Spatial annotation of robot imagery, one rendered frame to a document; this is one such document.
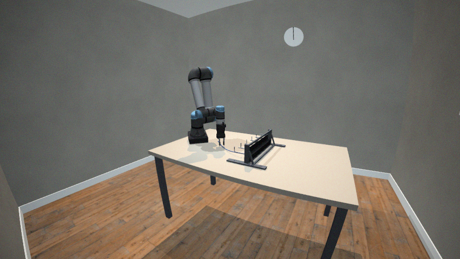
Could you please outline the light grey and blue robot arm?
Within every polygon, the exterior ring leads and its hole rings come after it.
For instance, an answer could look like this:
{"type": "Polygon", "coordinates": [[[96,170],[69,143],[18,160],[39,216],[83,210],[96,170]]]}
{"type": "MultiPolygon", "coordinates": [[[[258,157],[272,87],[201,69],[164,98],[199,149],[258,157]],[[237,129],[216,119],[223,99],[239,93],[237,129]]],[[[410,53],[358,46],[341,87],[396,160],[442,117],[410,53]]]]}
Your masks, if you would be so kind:
{"type": "Polygon", "coordinates": [[[213,107],[210,85],[212,78],[213,71],[210,67],[193,68],[190,70],[188,75],[188,81],[191,85],[197,108],[196,111],[191,113],[190,136],[194,138],[201,138],[205,136],[203,124],[214,122],[216,119],[224,119],[224,106],[213,107]],[[203,98],[198,81],[202,84],[203,98]]]}

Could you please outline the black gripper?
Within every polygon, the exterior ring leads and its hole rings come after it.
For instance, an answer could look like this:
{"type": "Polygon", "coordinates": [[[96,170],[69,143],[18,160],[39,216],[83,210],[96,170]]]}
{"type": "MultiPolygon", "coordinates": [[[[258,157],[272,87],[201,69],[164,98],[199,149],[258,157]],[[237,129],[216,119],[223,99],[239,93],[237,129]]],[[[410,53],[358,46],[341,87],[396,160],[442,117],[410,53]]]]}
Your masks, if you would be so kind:
{"type": "Polygon", "coordinates": [[[225,139],[225,119],[216,119],[216,137],[219,139],[219,146],[220,146],[220,139],[223,138],[223,145],[224,145],[224,139],[225,139]]]}

